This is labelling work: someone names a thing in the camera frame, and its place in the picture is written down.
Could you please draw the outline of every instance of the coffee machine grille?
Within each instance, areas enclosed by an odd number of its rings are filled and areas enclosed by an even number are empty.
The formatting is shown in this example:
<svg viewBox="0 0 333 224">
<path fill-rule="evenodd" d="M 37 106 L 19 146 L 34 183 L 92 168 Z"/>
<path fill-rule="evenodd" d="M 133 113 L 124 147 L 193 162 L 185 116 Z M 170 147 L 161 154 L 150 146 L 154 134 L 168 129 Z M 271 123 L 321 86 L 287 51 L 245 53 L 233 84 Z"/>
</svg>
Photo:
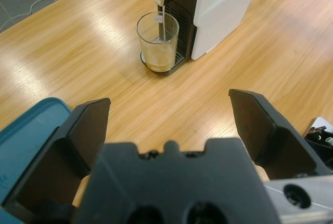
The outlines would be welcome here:
<svg viewBox="0 0 333 224">
<path fill-rule="evenodd" d="M 165 6 L 165 12 L 171 14 L 178 21 L 179 24 L 178 41 L 182 44 L 185 44 L 187 24 L 188 24 L 187 19 L 183 15 L 181 15 L 180 12 L 178 12 L 168 4 Z"/>
</svg>

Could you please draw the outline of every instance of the wooden table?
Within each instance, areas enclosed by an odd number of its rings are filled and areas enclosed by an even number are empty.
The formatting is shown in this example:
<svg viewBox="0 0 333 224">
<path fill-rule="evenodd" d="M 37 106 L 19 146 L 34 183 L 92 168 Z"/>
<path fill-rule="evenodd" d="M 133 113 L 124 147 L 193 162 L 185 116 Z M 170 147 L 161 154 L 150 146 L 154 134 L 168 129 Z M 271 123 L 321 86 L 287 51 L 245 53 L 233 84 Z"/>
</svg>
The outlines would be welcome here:
<svg viewBox="0 0 333 224">
<path fill-rule="evenodd" d="M 159 77 L 142 65 L 137 20 L 153 0 L 60 0 L 0 35 L 0 128 L 45 97 L 110 97 L 107 142 L 140 152 L 173 139 L 201 150 L 236 136 L 230 88 L 255 91 L 304 133 L 333 122 L 331 0 L 253 0 L 212 51 Z"/>
</svg>

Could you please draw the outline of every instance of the white cable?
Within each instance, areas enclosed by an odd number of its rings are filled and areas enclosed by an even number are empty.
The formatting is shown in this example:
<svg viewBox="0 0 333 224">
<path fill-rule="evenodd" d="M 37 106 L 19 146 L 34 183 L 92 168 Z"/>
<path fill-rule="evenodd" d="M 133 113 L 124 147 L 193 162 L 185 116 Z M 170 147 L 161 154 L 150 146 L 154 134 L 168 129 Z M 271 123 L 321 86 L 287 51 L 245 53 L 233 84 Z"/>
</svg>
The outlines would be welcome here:
<svg viewBox="0 0 333 224">
<path fill-rule="evenodd" d="M 14 16 L 14 17 L 11 17 L 9 20 L 7 20 L 7 21 L 5 22 L 5 24 L 2 25 L 2 27 L 0 28 L 0 31 L 1 31 L 2 28 L 4 28 L 4 26 L 5 26 L 9 21 L 11 21 L 12 19 L 15 19 L 15 18 L 20 17 L 20 16 L 23 16 L 23 15 L 31 15 L 31 14 L 32 14 L 32 7 L 33 7 L 34 5 L 36 5 L 38 2 L 41 2 L 41 1 L 43 1 L 43 0 L 38 0 L 38 1 L 34 2 L 34 3 L 30 6 L 30 12 L 28 12 L 28 13 L 26 13 L 26 14 L 16 15 L 16 16 Z"/>
</svg>

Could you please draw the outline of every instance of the white coffee machine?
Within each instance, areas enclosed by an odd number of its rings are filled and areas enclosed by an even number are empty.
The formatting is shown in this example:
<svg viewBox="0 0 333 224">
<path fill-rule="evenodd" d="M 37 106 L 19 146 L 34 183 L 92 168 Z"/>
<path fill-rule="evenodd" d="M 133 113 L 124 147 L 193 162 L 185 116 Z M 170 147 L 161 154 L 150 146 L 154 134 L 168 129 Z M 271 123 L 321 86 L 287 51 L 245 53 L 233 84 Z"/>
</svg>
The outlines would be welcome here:
<svg viewBox="0 0 333 224">
<path fill-rule="evenodd" d="M 155 0 L 179 23 L 175 66 L 209 52 L 240 24 L 251 0 Z"/>
</svg>

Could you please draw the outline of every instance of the glass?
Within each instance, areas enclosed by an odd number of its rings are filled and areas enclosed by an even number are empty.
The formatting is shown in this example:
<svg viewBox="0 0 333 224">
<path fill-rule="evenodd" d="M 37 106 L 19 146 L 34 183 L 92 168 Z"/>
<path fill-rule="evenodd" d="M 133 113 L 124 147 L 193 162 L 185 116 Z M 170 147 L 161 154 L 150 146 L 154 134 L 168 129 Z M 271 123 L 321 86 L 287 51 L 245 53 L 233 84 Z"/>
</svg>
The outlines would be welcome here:
<svg viewBox="0 0 333 224">
<path fill-rule="evenodd" d="M 174 66 L 178 31 L 177 20 L 167 13 L 150 12 L 137 22 L 141 56 L 152 71 L 166 72 Z"/>
</svg>

